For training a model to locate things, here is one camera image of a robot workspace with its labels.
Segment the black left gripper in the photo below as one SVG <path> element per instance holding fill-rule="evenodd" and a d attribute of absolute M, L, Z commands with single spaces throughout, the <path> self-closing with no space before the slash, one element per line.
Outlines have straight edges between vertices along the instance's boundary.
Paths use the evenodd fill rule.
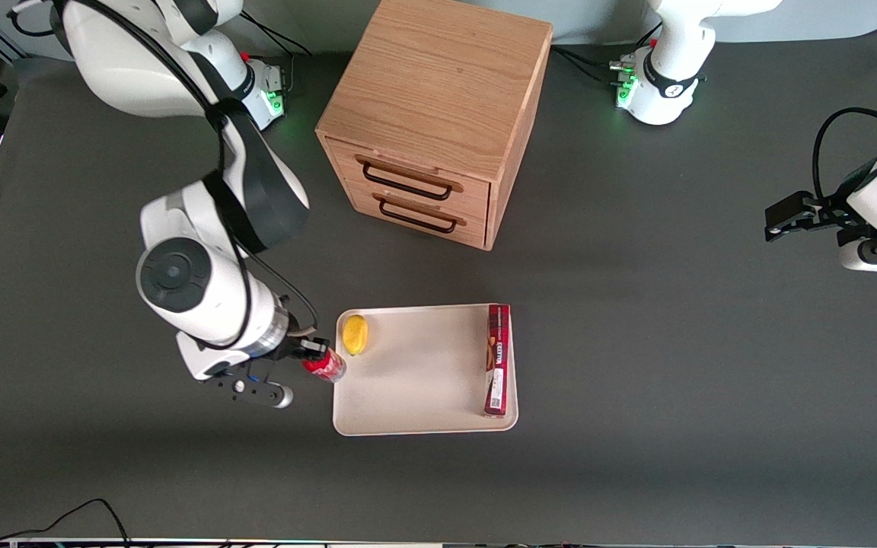
<path fill-rule="evenodd" d="M 867 222 L 837 193 L 814 197 L 798 191 L 765 209 L 764 239 L 773 242 L 800 231 L 835 230 L 836 242 L 849 244 L 867 238 Z"/>

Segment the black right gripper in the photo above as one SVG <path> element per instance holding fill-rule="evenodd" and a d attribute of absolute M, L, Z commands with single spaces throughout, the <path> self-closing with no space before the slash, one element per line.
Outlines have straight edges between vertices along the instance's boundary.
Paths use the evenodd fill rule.
<path fill-rule="evenodd" d="M 306 362 L 310 360 L 310 354 L 326 354 L 330 349 L 329 342 L 327 339 L 284 339 L 271 352 L 247 361 L 247 377 L 253 382 L 279 382 L 279 363 L 289 358 Z"/>

